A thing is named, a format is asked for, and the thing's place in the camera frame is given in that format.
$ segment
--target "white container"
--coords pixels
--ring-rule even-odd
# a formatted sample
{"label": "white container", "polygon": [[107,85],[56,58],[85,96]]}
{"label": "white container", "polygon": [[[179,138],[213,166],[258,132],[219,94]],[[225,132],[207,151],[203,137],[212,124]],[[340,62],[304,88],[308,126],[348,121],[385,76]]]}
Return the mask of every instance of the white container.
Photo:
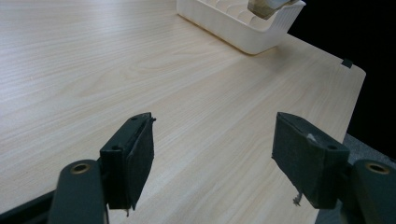
{"label": "white container", "polygon": [[177,0],[177,13],[247,54],[280,43],[305,2],[283,6],[264,20],[248,10],[248,0]]}

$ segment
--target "wooden table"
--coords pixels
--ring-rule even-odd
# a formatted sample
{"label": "wooden table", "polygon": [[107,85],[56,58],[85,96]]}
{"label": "wooden table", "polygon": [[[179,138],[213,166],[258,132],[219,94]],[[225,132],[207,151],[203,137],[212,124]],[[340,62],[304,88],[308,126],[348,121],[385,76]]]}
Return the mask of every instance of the wooden table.
{"label": "wooden table", "polygon": [[271,159],[276,112],[342,142],[365,73],[341,62],[290,35],[246,55],[175,0],[0,0],[0,213],[151,112],[148,182],[110,223],[314,223]]}

